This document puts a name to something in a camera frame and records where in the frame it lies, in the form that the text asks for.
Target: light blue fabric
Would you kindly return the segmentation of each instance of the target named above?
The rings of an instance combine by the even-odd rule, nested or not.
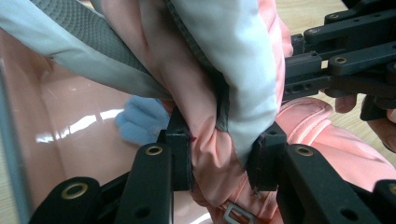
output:
[[[159,100],[132,96],[125,103],[124,111],[116,116],[116,125],[124,141],[143,146],[157,141],[169,119]]]

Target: wooden table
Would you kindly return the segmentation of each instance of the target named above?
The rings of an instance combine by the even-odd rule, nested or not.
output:
[[[337,0],[278,0],[278,12],[283,21],[289,26],[291,33],[301,34],[304,30],[320,26],[325,15],[332,12],[345,10],[341,1]],[[317,96],[333,105],[333,99],[323,94]],[[360,106],[346,115],[333,114],[331,116],[335,125],[344,127],[360,138],[364,139],[372,147],[383,154],[394,166],[396,166],[396,155],[388,152],[371,131],[365,122],[359,119]],[[0,224],[18,223],[12,191],[9,185],[9,176],[2,149],[0,145]]]

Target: wooden surface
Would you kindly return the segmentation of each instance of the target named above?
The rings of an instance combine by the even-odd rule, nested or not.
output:
[[[291,33],[300,34],[304,30],[320,26],[327,14],[345,10],[341,1],[338,0],[278,0],[278,11],[283,21],[289,26]],[[333,99],[324,95],[317,96],[333,105]],[[393,165],[396,165],[396,155],[388,152],[382,143],[366,123],[359,120],[360,106],[346,115],[333,114],[332,120],[335,125],[344,127],[360,138],[364,139],[372,147],[376,148]],[[12,192],[7,175],[4,152],[0,145],[0,224],[18,223]]]

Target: blue plush toy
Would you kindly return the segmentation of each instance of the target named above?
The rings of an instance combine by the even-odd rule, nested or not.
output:
[[[132,96],[116,124],[124,141],[140,146],[157,141],[160,130],[166,129],[169,115],[159,100]]]

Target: blue object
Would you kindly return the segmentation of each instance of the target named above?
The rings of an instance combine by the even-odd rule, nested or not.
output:
[[[124,111],[116,116],[116,125],[122,140],[143,146],[157,141],[169,119],[159,100],[134,95],[125,103]]]

